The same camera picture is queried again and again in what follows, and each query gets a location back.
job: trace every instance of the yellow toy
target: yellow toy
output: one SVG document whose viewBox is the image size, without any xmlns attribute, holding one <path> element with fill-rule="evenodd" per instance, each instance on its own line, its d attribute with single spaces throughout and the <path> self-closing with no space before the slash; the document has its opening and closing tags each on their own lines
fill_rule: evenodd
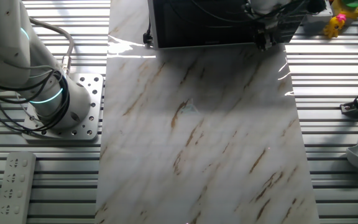
<svg viewBox="0 0 358 224">
<path fill-rule="evenodd" d="M 357 19 L 358 18 L 358 1 L 354 1 L 354 3 L 350 0 L 335 0 L 331 5 L 332 9 L 334 9 L 334 15 L 344 14 L 349 19 Z"/>
<path fill-rule="evenodd" d="M 339 14 L 336 17 L 333 17 L 329 24 L 324 28 L 324 35 L 328 36 L 328 38 L 338 37 L 339 31 L 345 25 L 346 16 L 343 14 Z"/>
</svg>

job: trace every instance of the brown vein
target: brown vein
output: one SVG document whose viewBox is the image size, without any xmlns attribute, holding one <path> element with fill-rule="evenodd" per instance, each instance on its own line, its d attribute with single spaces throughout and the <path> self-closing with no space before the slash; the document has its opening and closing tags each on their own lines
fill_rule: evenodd
<svg viewBox="0 0 358 224">
<path fill-rule="evenodd" d="M 186 74 L 183 77 L 183 80 L 180 82 L 180 84 L 182 84 L 184 81 L 186 81 L 187 76 L 196 67 L 196 64 L 197 64 L 197 59 L 189 66 L 189 68 L 187 68 Z"/>
<path fill-rule="evenodd" d="M 264 149 L 264 151 L 262 152 L 262 154 L 259 156 L 259 158 L 255 161 L 254 165 L 252 166 L 251 170 L 249 171 L 249 173 L 252 173 L 252 171 L 254 171 L 256 165 L 258 165 L 260 159 L 262 158 L 262 156 L 264 156 L 266 152 L 266 148 Z"/>
<path fill-rule="evenodd" d="M 288 215 L 291 212 L 291 207 L 288 209 L 287 214 L 285 215 L 285 218 L 283 219 L 283 221 L 281 223 L 284 223 L 284 221 L 288 218 Z"/>
<path fill-rule="evenodd" d="M 201 212 L 198 212 L 197 216 L 191 221 L 190 224 L 197 224 L 197 218 L 200 217 Z"/>
<path fill-rule="evenodd" d="M 128 108 L 128 110 L 123 114 L 123 116 L 128 115 L 135 107 L 136 103 L 140 100 L 140 98 L 143 96 L 143 94 L 146 92 L 147 89 L 147 85 L 144 86 L 144 90 L 143 92 L 137 97 L 137 99 L 135 100 L 135 102 L 132 104 L 132 106 L 130 106 Z"/>
<path fill-rule="evenodd" d="M 186 100 L 186 102 L 182 102 L 182 103 L 179 105 L 177 111 L 175 112 L 175 115 L 173 115 L 173 118 L 172 118 L 172 121 L 171 121 L 171 128 L 172 128 L 172 129 L 173 129 L 173 128 L 175 127 L 175 125 L 176 125 L 176 120 L 178 119 L 178 113 L 179 113 L 179 111 L 180 111 L 182 108 L 184 108 L 184 107 L 187 105 L 188 102 L 189 102 L 189 100 Z"/>
<path fill-rule="evenodd" d="M 267 202 L 264 204 L 264 206 L 259 210 L 258 216 L 256 217 L 256 220 L 258 220 L 260 218 L 260 216 L 262 215 L 262 213 L 265 210 L 266 205 L 269 203 L 270 199 L 267 200 Z"/>
</svg>

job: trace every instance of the toy figure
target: toy figure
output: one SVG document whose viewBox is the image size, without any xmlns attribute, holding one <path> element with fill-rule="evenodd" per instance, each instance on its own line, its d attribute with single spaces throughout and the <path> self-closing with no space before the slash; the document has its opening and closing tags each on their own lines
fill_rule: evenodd
<svg viewBox="0 0 358 224">
<path fill-rule="evenodd" d="M 345 22 L 346 16 L 344 14 L 338 14 L 336 17 L 333 17 L 324 28 L 324 35 L 330 39 L 332 37 L 338 37 L 339 31 L 343 28 Z"/>
</svg>

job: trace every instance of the bolt hole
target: bolt hole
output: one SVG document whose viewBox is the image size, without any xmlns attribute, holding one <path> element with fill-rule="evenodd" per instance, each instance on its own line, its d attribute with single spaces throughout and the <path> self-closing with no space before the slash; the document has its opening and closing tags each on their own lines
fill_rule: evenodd
<svg viewBox="0 0 358 224">
<path fill-rule="evenodd" d="M 76 113 L 74 113 L 74 112 L 70 112 L 70 116 L 71 116 L 71 118 L 73 119 L 73 120 L 75 120 L 76 122 L 80 122 L 81 120 L 80 120 L 80 117 L 76 114 Z"/>
</svg>

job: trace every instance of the marble surface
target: marble surface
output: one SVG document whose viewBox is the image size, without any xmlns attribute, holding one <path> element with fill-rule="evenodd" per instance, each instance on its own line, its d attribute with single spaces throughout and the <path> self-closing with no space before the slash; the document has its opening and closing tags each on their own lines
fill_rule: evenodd
<svg viewBox="0 0 358 224">
<path fill-rule="evenodd" d="M 155 51 L 112 1 L 96 223 L 319 223 L 285 48 Z"/>
</svg>

